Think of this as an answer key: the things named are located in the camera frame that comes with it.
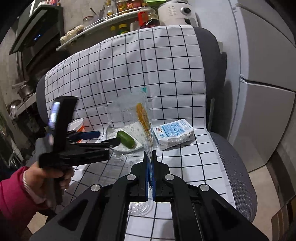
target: bottle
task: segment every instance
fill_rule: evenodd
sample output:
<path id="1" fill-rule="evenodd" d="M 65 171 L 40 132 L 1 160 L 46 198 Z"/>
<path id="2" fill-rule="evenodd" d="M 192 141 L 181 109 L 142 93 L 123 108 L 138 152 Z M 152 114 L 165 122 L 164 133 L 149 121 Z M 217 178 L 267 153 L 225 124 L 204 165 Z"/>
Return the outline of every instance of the bottle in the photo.
<path id="1" fill-rule="evenodd" d="M 160 21 L 155 10 L 148 7 L 148 4 L 144 2 L 142 8 L 138 12 L 140 28 L 152 28 L 160 26 Z"/>
<path id="2" fill-rule="evenodd" d="M 111 30 L 111 36 L 112 36 L 112 37 L 114 37 L 114 36 L 117 35 L 116 27 L 115 27 L 115 26 L 111 26 L 110 30 Z"/>
<path id="3" fill-rule="evenodd" d="M 119 34 L 125 34 L 128 32 L 129 32 L 129 30 L 128 30 L 127 24 L 123 23 L 123 24 L 119 25 Z"/>
<path id="4" fill-rule="evenodd" d="M 117 0 L 116 1 L 118 12 L 127 10 L 126 0 Z"/>
<path id="5" fill-rule="evenodd" d="M 114 11 L 113 11 L 113 7 L 111 5 L 111 0 L 106 0 L 105 5 L 106 5 L 106 15 L 107 16 L 113 15 Z"/>

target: white appliance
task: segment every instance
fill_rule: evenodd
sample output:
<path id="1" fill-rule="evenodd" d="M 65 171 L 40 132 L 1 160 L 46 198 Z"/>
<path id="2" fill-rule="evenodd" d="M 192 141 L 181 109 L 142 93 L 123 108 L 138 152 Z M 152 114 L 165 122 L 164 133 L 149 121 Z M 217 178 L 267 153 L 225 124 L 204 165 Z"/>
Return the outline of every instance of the white appliance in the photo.
<path id="1" fill-rule="evenodd" d="M 292 32 L 264 0 L 189 0 L 201 27 L 223 42 L 227 73 L 219 134 L 248 171 L 267 163 L 289 122 L 295 99 Z"/>
<path id="2" fill-rule="evenodd" d="M 158 8 L 158 17 L 161 25 L 192 25 L 198 27 L 193 7 L 184 1 L 172 0 L 161 4 Z"/>

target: grid patterned cloth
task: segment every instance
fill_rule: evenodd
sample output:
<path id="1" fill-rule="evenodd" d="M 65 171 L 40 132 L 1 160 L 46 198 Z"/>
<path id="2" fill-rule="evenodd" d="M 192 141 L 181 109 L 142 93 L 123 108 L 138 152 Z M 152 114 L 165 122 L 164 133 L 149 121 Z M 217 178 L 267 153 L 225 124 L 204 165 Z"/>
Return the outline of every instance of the grid patterned cloth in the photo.
<path id="1" fill-rule="evenodd" d="M 205 127 L 204 70 L 191 26 L 160 26 L 126 33 L 67 58 L 46 74 L 48 115 L 54 98 L 78 96 L 73 119 L 83 118 L 86 131 L 99 130 L 102 136 L 88 142 L 100 142 L 112 125 L 106 112 L 108 104 L 142 87 L 147 88 L 154 126 L 185 118 L 194 127 L 193 141 L 164 151 L 156 147 L 157 160 L 186 183 L 209 184 L 235 207 L 225 169 Z M 113 153 L 109 161 L 74 167 L 70 188 L 56 212 L 92 184 L 114 183 L 142 157 L 143 152 L 125 156 Z M 145 216 L 129 215 L 126 240 L 174 239 L 170 204 L 152 204 Z"/>

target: wall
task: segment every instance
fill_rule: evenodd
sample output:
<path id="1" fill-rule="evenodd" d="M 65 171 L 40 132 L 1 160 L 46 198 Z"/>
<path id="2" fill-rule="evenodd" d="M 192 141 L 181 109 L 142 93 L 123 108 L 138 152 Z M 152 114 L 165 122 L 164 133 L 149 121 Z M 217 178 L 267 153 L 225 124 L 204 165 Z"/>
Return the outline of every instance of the wall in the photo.
<path id="1" fill-rule="evenodd" d="M 22 131 L 11 121 L 7 105 L 13 100 L 21 99 L 11 86 L 17 83 L 17 66 L 15 54 L 8 55 L 12 43 L 15 40 L 15 33 L 10 28 L 0 44 L 0 112 L 3 115 L 9 129 L 12 132 L 13 139 L 19 149 L 30 146 L 28 139 Z"/>
<path id="2" fill-rule="evenodd" d="M 15 40 L 15 33 L 10 28 L 0 44 L 0 86 L 5 104 L 13 100 L 21 99 L 11 86 L 17 83 L 16 55 L 8 55 L 9 50 Z"/>
<path id="3" fill-rule="evenodd" d="M 105 0 L 60 0 L 64 8 L 64 28 L 65 33 L 74 27 L 83 24 L 83 18 L 93 15 L 90 7 L 99 12 Z"/>

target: metal screw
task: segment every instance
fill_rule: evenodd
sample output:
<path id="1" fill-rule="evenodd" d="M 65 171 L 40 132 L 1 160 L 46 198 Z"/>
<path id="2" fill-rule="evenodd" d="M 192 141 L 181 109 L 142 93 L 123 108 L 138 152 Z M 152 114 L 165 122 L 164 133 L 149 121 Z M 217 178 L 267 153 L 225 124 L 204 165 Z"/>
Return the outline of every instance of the metal screw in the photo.
<path id="1" fill-rule="evenodd" d="M 93 192 L 97 192 L 100 189 L 101 189 L 101 186 L 99 184 L 94 184 L 94 185 L 91 186 L 91 190 Z"/>
<path id="2" fill-rule="evenodd" d="M 202 184 L 202 185 L 200 186 L 200 189 L 201 189 L 202 191 L 204 191 L 204 192 L 207 192 L 207 191 L 210 190 L 210 187 L 209 187 L 208 185 L 206 185 L 206 184 Z"/>
<path id="3" fill-rule="evenodd" d="M 129 181 L 132 181 L 132 180 L 136 179 L 136 176 L 134 174 L 129 174 L 129 175 L 126 176 L 126 179 L 129 180 Z"/>
<path id="4" fill-rule="evenodd" d="M 171 181 L 174 179 L 174 176 L 172 174 L 167 174 L 167 175 L 165 175 L 165 179 L 168 181 Z"/>

